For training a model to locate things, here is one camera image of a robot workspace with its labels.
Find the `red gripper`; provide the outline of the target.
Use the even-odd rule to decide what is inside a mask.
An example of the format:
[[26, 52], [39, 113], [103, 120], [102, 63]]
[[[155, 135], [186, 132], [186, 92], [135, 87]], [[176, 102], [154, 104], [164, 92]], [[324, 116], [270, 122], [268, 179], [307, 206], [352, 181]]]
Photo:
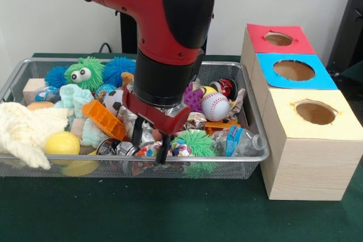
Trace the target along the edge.
[[179, 131], [187, 122], [191, 112], [190, 107], [184, 103], [169, 109], [154, 107], [141, 101], [129, 90], [124, 90], [123, 105], [137, 115], [132, 134], [132, 144], [136, 149], [139, 149], [141, 144], [144, 120], [162, 133], [162, 145], [157, 152], [156, 162], [164, 164], [170, 149], [170, 135]]

